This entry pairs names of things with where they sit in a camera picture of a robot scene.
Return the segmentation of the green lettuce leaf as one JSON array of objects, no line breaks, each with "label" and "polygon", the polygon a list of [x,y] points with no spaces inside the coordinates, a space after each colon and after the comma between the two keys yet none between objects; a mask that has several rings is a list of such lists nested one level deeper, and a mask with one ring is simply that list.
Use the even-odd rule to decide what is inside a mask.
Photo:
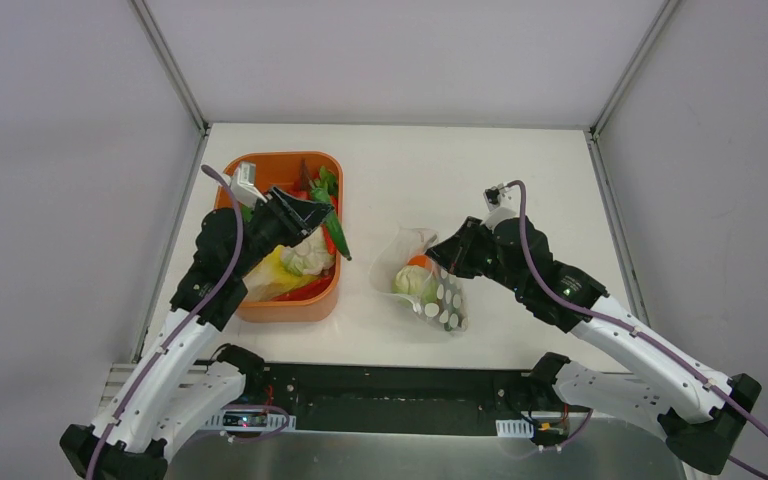
[{"label": "green lettuce leaf", "polygon": [[317,187],[324,189],[329,196],[337,197],[339,190],[339,182],[337,175],[326,168],[321,166],[318,170],[318,176],[315,179]]}]

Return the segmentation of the long green cucumber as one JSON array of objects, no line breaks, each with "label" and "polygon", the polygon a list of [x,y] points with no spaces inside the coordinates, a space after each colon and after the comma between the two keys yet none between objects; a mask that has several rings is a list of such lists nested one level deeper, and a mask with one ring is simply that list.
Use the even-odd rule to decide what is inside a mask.
[{"label": "long green cucumber", "polygon": [[437,314],[433,317],[447,332],[463,332],[468,328],[466,295],[458,278],[447,276],[438,281],[435,304]]}]

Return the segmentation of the orange fruit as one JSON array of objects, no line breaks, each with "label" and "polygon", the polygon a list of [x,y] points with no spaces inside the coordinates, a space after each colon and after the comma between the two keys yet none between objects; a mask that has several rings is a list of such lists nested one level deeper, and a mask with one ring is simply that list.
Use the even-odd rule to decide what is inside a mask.
[{"label": "orange fruit", "polygon": [[410,266],[418,266],[418,267],[422,267],[422,268],[425,268],[425,269],[431,269],[432,268],[432,260],[429,257],[427,257],[426,255],[420,254],[420,255],[416,255],[416,256],[412,257],[408,261],[408,265],[410,265]]}]

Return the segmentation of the yellow pepper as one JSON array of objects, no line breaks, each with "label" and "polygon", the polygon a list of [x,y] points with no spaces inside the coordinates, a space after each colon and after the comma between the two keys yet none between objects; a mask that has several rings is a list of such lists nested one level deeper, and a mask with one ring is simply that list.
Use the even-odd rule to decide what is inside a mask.
[{"label": "yellow pepper", "polygon": [[317,279],[316,275],[296,275],[282,262],[283,246],[276,247],[244,278],[247,288],[244,303],[266,302],[302,288]]}]

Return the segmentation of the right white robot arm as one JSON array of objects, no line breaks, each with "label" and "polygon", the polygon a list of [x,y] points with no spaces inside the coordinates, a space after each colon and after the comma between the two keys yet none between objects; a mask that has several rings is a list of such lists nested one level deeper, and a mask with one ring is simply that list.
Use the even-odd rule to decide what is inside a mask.
[{"label": "right white robot arm", "polygon": [[629,422],[665,442],[683,463],[709,475],[724,470],[760,384],[675,352],[584,271],[554,259],[547,237],[517,219],[494,227],[469,217],[427,256],[461,279],[485,277],[511,290],[538,320],[608,354],[630,374],[610,378],[547,352],[529,373],[529,400],[543,410],[582,406]]}]

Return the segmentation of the orange plastic tub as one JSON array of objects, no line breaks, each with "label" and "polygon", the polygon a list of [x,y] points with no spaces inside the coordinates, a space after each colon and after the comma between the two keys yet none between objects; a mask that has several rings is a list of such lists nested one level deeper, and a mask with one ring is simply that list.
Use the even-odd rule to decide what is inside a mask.
[{"label": "orange plastic tub", "polygon": [[[291,189],[301,181],[302,166],[307,167],[312,177],[318,176],[322,168],[328,170],[336,176],[336,184],[331,192],[336,199],[336,215],[342,216],[343,170],[332,156],[313,151],[251,153],[232,161],[224,172],[231,175],[243,163],[256,167],[254,184],[262,192],[271,186],[285,191]],[[338,281],[345,262],[342,258],[337,259],[322,280],[315,280],[282,296],[273,296],[261,302],[255,302],[247,296],[237,308],[237,316],[251,323],[321,321],[336,306]]]}]

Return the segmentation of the clear dotted zip bag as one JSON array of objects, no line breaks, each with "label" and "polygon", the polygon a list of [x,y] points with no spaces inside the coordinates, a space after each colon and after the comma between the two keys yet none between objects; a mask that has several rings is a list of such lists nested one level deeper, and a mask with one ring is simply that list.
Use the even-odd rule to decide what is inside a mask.
[{"label": "clear dotted zip bag", "polygon": [[376,292],[416,319],[458,335],[469,327],[467,297],[461,280],[426,254],[438,240],[433,229],[399,228],[368,278]]}]

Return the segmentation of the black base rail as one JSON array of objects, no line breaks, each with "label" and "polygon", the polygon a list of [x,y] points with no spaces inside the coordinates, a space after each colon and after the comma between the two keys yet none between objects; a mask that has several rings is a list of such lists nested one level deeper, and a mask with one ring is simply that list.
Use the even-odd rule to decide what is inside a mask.
[{"label": "black base rail", "polygon": [[451,436],[566,410],[525,371],[294,363],[267,365],[235,402],[278,406],[302,431]]}]

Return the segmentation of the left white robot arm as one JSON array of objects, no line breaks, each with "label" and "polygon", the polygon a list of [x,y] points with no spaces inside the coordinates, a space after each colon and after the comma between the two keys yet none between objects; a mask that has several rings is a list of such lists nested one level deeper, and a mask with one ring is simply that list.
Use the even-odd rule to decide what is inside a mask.
[{"label": "left white robot arm", "polygon": [[264,360],[232,345],[221,347],[179,399],[173,396],[245,298],[244,276],[276,247],[301,243],[333,211],[329,202],[273,187],[250,219],[238,205],[203,218],[193,262],[149,353],[90,424],[71,424],[60,439],[79,477],[161,479],[180,446],[222,407],[264,400]]}]

